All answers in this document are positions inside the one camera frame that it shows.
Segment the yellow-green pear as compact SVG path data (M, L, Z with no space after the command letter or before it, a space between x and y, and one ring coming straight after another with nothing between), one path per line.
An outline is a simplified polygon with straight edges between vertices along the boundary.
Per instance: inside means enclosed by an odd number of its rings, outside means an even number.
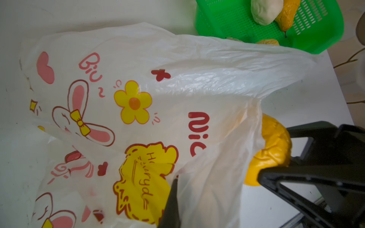
M257 42L256 44L263 44L263 45L275 45L279 46L279 42L275 39L265 39Z

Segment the printed white plastic bag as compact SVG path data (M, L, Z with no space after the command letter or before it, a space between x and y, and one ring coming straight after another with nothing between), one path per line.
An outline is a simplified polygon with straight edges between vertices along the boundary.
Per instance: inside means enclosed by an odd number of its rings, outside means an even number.
M51 135L34 228L155 228L177 181L183 228L238 228L262 100L305 51L140 23L22 42L34 123Z

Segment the white pear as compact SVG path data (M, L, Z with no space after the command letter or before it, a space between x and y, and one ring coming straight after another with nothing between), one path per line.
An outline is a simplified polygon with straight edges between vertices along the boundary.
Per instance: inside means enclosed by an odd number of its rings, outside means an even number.
M251 0L251 13L256 23L270 25L281 13L284 0Z

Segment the green plastic basket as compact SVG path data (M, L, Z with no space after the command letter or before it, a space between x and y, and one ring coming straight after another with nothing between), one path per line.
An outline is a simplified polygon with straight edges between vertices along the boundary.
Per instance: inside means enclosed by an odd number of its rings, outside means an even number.
M195 27L200 36L245 43L275 39L281 46L320 54L341 40L345 26L337 1L301 1L293 26L282 32L276 22L257 24L250 1L197 1Z

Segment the orange pear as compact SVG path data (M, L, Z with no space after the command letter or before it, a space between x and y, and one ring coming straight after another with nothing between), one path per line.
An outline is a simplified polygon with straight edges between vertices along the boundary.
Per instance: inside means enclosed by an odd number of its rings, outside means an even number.
M262 116L261 135L265 147L252 158L244 184L259 186L259 172L273 167L287 167L291 160L292 141L288 130L276 119L267 114Z
M301 0L284 0L283 9L276 17L279 29L284 32L287 38L287 31L293 26L294 18L300 7Z

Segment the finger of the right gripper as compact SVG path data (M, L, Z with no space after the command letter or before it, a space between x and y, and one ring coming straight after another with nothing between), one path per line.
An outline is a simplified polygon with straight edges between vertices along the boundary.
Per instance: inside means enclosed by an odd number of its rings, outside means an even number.
M261 186L301 212L318 228L362 228L365 225L365 130L319 121L288 128L291 138L307 138L299 157L287 167L263 169ZM316 186L326 211L284 185Z

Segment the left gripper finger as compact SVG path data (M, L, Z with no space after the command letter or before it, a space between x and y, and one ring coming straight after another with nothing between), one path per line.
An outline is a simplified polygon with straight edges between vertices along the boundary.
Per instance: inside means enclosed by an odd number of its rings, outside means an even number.
M158 228L180 228L181 221L179 217L177 201L178 179L174 179L170 194L165 206L165 210Z

